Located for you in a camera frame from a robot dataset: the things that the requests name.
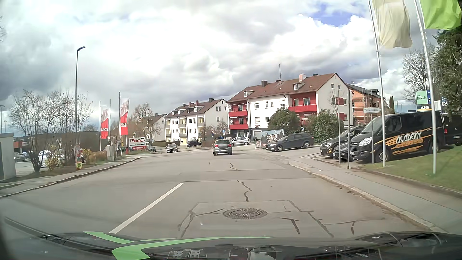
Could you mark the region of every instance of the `utility box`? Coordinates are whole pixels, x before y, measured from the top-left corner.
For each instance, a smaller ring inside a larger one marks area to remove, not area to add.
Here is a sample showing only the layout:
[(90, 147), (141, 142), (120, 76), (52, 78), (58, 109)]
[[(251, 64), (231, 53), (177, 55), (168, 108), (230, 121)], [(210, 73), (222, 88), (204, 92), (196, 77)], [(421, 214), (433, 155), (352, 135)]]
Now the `utility box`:
[(115, 153), (116, 153), (116, 148), (114, 147), (113, 144), (111, 145), (106, 145), (106, 155), (108, 157), (108, 161), (115, 161)]
[(13, 137), (13, 133), (0, 134), (0, 180), (16, 177)]

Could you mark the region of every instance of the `silver car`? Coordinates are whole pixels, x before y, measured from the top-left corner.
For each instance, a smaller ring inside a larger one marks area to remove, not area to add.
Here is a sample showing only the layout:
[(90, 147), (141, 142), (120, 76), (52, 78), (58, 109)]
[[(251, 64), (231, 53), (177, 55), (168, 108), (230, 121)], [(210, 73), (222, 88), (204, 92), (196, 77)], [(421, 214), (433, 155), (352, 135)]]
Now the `silver car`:
[(226, 139), (218, 139), (215, 141), (215, 144), (213, 145), (213, 155), (217, 154), (232, 154), (232, 146), (231, 142)]
[(167, 153), (178, 152), (178, 147), (174, 143), (169, 143), (167, 145)]
[(231, 145), (248, 145), (250, 143), (250, 140), (247, 137), (236, 137), (231, 141)]

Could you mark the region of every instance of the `flag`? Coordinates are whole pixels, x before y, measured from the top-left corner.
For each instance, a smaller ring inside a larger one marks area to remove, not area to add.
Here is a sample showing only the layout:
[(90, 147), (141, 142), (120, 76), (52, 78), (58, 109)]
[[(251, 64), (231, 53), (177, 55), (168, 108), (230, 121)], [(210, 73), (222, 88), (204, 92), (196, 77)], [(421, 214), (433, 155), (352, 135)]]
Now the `flag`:
[(130, 100), (126, 99), (122, 102), (120, 107), (120, 134), (122, 136), (128, 135), (127, 129), (127, 115), (128, 115), (128, 104)]
[(420, 0), (426, 29), (451, 30), (461, 25), (457, 0)]
[(380, 46), (410, 48), (409, 13), (404, 0), (372, 0), (376, 13)]
[(101, 113), (101, 139), (107, 139), (109, 133), (109, 117), (108, 109), (104, 109)]

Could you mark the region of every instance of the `red flag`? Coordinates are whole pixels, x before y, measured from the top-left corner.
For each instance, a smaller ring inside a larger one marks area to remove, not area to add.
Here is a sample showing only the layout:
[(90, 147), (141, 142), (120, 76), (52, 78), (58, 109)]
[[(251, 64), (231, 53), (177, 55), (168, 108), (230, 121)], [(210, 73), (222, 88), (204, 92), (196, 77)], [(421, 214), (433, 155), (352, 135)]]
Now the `red flag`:
[(101, 139), (107, 139), (109, 133), (109, 117), (108, 109), (104, 109), (101, 113)]
[(120, 107), (120, 134), (123, 136), (128, 135), (127, 115), (129, 101), (129, 99), (125, 100)]

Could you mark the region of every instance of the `manhole cover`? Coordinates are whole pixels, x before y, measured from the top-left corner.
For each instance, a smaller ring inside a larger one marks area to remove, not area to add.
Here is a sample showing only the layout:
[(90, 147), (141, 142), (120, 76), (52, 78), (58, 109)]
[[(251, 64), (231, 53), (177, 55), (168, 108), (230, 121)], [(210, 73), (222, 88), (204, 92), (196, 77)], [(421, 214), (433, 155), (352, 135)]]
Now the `manhole cover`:
[(244, 209), (232, 209), (223, 212), (225, 217), (234, 219), (256, 219), (264, 217), (268, 212), (260, 209), (244, 208)]

